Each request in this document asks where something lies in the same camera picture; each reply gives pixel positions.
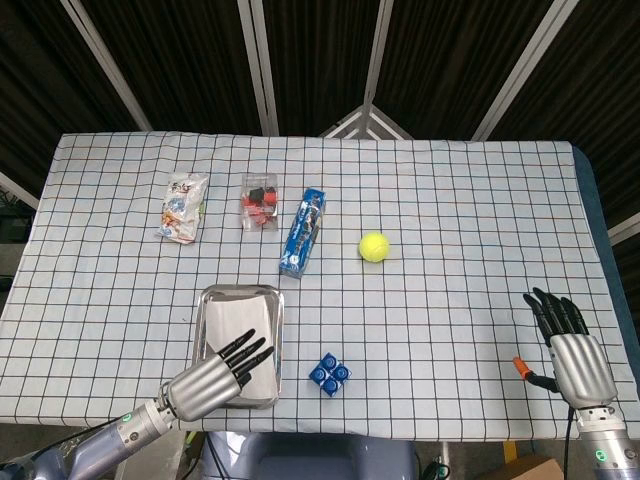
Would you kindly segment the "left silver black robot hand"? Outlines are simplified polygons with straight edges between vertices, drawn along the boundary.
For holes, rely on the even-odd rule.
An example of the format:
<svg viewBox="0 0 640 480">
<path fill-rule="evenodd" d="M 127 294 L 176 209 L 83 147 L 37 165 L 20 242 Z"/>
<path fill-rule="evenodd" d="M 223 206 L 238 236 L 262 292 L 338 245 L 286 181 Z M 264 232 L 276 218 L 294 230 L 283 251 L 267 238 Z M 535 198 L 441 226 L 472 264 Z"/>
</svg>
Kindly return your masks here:
<svg viewBox="0 0 640 480">
<path fill-rule="evenodd" d="M 168 410 L 178 420 L 204 418 L 236 398 L 252 379 L 252 371 L 270 360 L 275 348 L 265 337 L 248 344 L 251 328 L 210 357 L 195 363 L 159 390 L 157 409 Z"/>
</svg>

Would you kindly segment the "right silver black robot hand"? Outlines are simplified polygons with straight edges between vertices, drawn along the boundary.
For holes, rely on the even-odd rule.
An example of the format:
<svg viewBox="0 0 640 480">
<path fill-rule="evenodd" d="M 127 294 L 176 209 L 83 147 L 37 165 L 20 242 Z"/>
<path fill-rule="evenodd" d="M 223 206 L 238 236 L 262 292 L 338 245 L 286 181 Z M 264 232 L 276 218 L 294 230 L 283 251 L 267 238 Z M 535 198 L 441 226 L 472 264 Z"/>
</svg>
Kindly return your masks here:
<svg viewBox="0 0 640 480">
<path fill-rule="evenodd" d="M 538 375 L 519 357 L 513 364 L 522 379 L 559 393 L 575 410 L 604 407 L 618 395 L 604 350 L 589 333 L 579 308 L 566 297 L 535 287 L 525 293 L 551 358 L 554 376 Z"/>
</svg>

